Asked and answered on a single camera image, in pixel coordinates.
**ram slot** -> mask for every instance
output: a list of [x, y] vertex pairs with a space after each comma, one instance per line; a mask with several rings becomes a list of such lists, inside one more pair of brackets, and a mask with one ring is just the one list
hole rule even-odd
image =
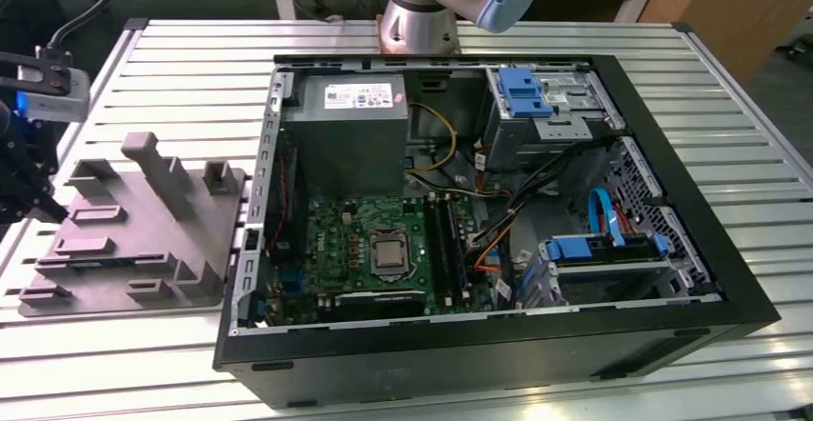
[[446, 228], [443, 225], [443, 213], [439, 203], [432, 200], [423, 201], [423, 222], [427, 233], [427, 250], [430, 252], [430, 264], [432, 266], [432, 286], [435, 287], [435, 301], [439, 306], [451, 306], [452, 290], [448, 268], [451, 267], [451, 255], [447, 251]]
[[467, 266], [463, 253], [463, 242], [460, 238], [460, 230], [458, 228], [458, 217], [455, 216], [455, 207], [452, 202], [446, 199], [442, 202], [444, 210], [444, 229], [447, 229], [447, 251], [451, 255], [451, 267], [448, 268], [448, 282], [452, 285], [455, 299], [463, 299], [463, 292], [467, 289], [470, 282], [467, 281]]

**floor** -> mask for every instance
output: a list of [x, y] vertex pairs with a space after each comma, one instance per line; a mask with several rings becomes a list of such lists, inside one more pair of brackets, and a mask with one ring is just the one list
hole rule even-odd
[[745, 90], [813, 165], [813, 66], [777, 51]]

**power supply label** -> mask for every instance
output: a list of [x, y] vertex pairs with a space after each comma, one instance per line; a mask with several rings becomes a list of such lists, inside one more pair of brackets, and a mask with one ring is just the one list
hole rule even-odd
[[326, 88], [326, 110], [392, 107], [394, 86], [390, 83], [330, 85]]

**table surface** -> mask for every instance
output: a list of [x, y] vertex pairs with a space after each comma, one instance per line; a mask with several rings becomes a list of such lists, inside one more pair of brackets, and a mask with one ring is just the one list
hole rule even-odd
[[[523, 23], [494, 35], [462, 24], [460, 40], [466, 53], [619, 58], [781, 321], [644, 378], [272, 411], [228, 373], [211, 369], [220, 307], [27, 320], [16, 313], [19, 300], [6, 295], [0, 420], [238, 420], [310, 413], [308, 419], [673, 421], [813, 403], [813, 175], [703, 46], [669, 25]], [[254, 171], [275, 55], [375, 52], [371, 22], [151, 21], [122, 36], [95, 84], [90, 120], [78, 135], [68, 133], [75, 141], [55, 183], [80, 158], [107, 158], [118, 170], [136, 170], [120, 145], [140, 130], [156, 133], [163, 155], [180, 156], [187, 169], [215, 158]], [[62, 187], [56, 199], [66, 204], [74, 194]], [[8, 262], [0, 292], [28, 285], [52, 240], [54, 225], [27, 226], [7, 238], [12, 242], [22, 230], [8, 259], [0, 251], [0, 264]]]

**white label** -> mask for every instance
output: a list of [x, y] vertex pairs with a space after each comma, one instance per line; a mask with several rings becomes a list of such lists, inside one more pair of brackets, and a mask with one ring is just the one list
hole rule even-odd
[[326, 88], [326, 110], [392, 107], [394, 86], [390, 83], [330, 85]]
[[511, 300], [511, 287], [503, 281], [503, 279], [498, 280], [498, 292], [505, 298], [505, 300]]
[[564, 94], [560, 94], [559, 92], [552, 92], [551, 94], [545, 94], [545, 98], [548, 99], [548, 102], [552, 104], [567, 104], [568, 103], [568, 98], [564, 96]]
[[533, 257], [533, 253], [528, 250], [521, 250], [520, 255], [517, 256], [517, 264], [527, 263]]
[[486, 154], [478, 153], [475, 155], [475, 168], [480, 171], [486, 171]]

